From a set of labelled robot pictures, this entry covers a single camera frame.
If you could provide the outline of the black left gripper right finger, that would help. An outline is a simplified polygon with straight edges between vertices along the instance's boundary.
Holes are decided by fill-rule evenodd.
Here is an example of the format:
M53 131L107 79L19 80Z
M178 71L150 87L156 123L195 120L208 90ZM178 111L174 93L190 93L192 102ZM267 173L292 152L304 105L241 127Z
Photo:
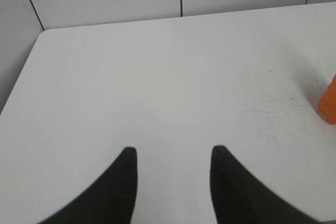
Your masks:
M218 223L318 223L267 188L222 145L212 149L210 191Z

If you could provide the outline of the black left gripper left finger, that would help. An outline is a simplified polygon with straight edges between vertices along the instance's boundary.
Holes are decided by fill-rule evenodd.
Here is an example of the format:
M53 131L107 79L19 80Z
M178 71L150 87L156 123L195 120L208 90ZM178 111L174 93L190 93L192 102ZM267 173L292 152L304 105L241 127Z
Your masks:
M92 185L42 223L130 223L137 186L137 151L126 147Z

